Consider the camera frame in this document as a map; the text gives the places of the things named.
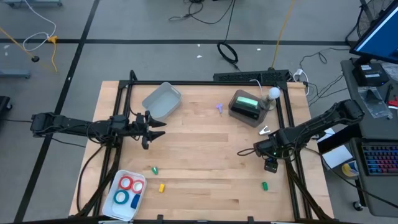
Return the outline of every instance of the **blue tape roll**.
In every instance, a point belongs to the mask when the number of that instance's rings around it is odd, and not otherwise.
[[[133,208],[133,209],[137,209],[137,204],[138,204],[138,201],[139,201],[139,194],[136,194],[135,196],[134,196],[134,198],[132,199],[132,202],[131,202],[131,207]]]
[[[120,201],[118,201],[117,197],[118,197],[118,194],[121,194],[121,193],[124,194],[124,200],[120,202]],[[129,200],[129,193],[127,193],[125,190],[118,190],[113,196],[113,201],[119,205],[125,204],[128,200]]]

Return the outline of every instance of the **white clip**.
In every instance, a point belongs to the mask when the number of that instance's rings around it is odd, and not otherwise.
[[[268,126],[265,126],[261,131],[259,132],[260,135],[268,134],[271,133],[271,130],[268,129]]]

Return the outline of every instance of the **green block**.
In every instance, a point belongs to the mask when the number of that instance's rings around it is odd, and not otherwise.
[[[268,184],[267,184],[267,182],[263,182],[263,183],[262,183],[262,188],[264,189],[264,191],[267,191],[267,190],[268,190]]]
[[[157,167],[152,167],[152,172],[155,174],[155,175],[157,175]]]

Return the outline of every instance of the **purple object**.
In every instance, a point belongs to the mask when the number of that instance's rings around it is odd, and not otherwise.
[[[216,108],[218,108],[218,111],[220,112],[220,114],[223,113],[223,104],[222,103],[217,104]]]

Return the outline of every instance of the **wooden tabletop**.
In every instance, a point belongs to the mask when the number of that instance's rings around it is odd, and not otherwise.
[[[112,115],[117,87],[118,82],[103,82],[94,121],[108,119]],[[133,86],[131,106],[135,113],[144,112],[143,99],[157,87]],[[119,168],[142,174],[147,179],[144,198],[135,219],[156,219],[158,214],[163,214],[165,220],[244,221],[253,216],[255,221],[294,221],[284,161],[279,161],[278,171],[273,174],[264,170],[264,160],[255,154],[236,155],[267,137],[260,136],[258,128],[230,117],[228,103],[238,89],[260,96],[259,87],[174,87],[182,93],[182,104],[164,121],[166,126],[152,129],[166,131],[166,134],[150,143],[149,150],[143,150],[140,141],[124,138]],[[301,83],[288,83],[288,87],[294,121],[298,125],[310,119],[307,99]],[[281,101],[285,125],[288,126],[283,95]],[[218,103],[224,105],[221,115],[216,109]],[[279,129],[276,110],[268,112],[263,124],[268,125],[271,131]],[[313,141],[308,146],[318,150]],[[98,147],[88,141],[82,164]],[[301,155],[308,191],[326,214],[333,217],[319,156],[308,151],[302,151]],[[81,185],[81,206],[98,186],[103,156],[104,150],[86,168]],[[152,166],[158,167],[158,175],[152,173]],[[268,183],[267,192],[262,189],[264,181]],[[162,194],[159,193],[160,184],[165,184]],[[102,202],[107,193],[105,190]],[[297,199],[304,217],[298,190]],[[75,213],[76,193],[70,209],[70,214]]]

